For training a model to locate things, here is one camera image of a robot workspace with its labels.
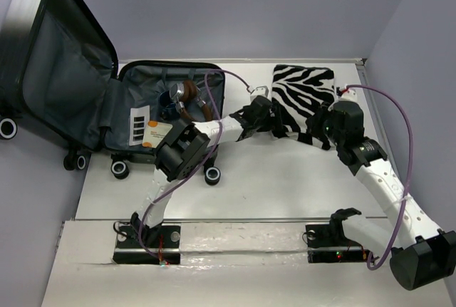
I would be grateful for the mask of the zebra print plush cloth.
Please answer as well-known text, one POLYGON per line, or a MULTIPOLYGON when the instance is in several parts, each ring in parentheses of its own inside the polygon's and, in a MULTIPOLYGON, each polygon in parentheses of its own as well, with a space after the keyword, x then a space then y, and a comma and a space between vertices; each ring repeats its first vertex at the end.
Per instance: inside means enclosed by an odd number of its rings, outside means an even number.
POLYGON ((335 101, 335 74, 327 67, 278 64, 274 67, 271 101, 278 105, 281 127, 271 133, 276 139, 297 142, 330 150, 327 138, 322 140, 307 131, 306 122, 324 103, 335 101))

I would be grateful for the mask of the brown silver headphones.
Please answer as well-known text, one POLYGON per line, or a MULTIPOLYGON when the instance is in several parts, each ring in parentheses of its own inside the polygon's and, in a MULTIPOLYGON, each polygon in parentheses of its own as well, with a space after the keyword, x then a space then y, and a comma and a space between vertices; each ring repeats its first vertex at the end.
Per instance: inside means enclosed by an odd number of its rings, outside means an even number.
POLYGON ((211 108, 201 98, 200 89, 191 80, 185 80, 180 83, 174 84, 170 89, 170 100, 175 104, 176 111, 180 114, 181 118, 196 122, 197 120, 189 113, 187 106, 190 103, 196 103, 202 111, 204 120, 209 122, 213 120, 211 108))

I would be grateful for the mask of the white orange eyelid tape card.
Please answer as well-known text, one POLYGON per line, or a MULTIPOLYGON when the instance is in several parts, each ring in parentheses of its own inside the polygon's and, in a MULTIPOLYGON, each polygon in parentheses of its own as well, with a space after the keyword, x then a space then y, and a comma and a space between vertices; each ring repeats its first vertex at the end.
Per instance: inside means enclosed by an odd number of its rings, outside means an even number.
POLYGON ((172 124, 150 120, 145 127, 142 146, 156 148, 171 129, 172 124))

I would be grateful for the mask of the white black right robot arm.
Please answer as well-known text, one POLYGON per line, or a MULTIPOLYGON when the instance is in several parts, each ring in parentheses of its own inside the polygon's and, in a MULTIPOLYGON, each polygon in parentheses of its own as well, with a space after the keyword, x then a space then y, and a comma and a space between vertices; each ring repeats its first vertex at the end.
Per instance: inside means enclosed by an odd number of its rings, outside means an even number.
POLYGON ((368 268, 388 262, 393 277, 409 291, 453 275, 455 232, 444 231, 406 192, 385 150, 365 136, 363 122, 359 104, 340 100, 322 104, 306 125, 312 136, 335 145, 339 160, 372 194, 393 231, 369 225, 354 212, 328 226, 329 239, 363 245, 371 253, 368 268))

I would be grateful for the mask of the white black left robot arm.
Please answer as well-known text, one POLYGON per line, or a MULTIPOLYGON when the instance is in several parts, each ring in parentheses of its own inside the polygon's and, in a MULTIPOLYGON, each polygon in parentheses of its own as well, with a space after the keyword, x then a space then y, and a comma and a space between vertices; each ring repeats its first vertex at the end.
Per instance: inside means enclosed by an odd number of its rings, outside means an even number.
POLYGON ((155 148, 152 183, 130 218, 133 238, 144 247, 156 242, 172 193, 209 160, 218 145, 280 128, 278 104, 261 95, 221 120, 178 120, 155 148))

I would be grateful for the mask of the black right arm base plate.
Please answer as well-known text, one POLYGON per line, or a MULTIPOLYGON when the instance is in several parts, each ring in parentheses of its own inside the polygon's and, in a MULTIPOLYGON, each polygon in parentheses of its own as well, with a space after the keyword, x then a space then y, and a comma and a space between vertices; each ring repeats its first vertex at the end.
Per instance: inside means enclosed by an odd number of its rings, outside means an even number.
POLYGON ((364 263, 371 253, 359 243, 346 238, 342 222, 361 215, 355 208, 338 209, 328 222, 307 224, 301 238, 308 248, 310 264, 364 263))

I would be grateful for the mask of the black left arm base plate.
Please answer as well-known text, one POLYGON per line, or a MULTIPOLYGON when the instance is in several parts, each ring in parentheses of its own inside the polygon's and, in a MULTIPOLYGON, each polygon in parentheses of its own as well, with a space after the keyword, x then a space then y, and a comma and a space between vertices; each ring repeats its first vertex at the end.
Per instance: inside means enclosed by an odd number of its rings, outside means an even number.
POLYGON ((113 231, 116 233, 113 251, 113 262, 116 264, 171 266, 181 263, 180 225, 162 226, 155 239, 143 242, 147 250, 141 247, 138 235, 129 223, 114 222, 113 231))

